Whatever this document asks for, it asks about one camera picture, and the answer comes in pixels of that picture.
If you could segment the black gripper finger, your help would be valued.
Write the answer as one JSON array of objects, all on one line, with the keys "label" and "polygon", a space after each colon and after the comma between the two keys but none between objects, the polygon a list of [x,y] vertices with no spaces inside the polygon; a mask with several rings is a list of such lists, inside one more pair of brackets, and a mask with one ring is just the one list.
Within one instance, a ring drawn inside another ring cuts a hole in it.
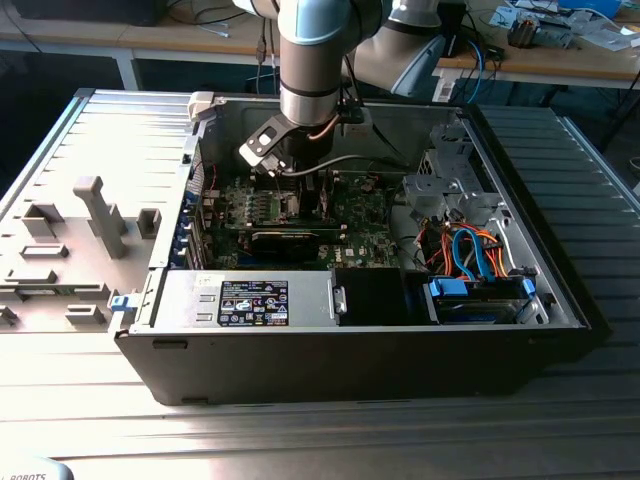
[{"label": "black gripper finger", "polygon": [[301,180],[301,217],[317,220],[322,183],[317,172],[305,175]]},{"label": "black gripper finger", "polygon": [[322,219],[329,221],[332,219],[334,204],[334,172],[327,168],[324,170],[322,188],[320,192],[320,207]]}]

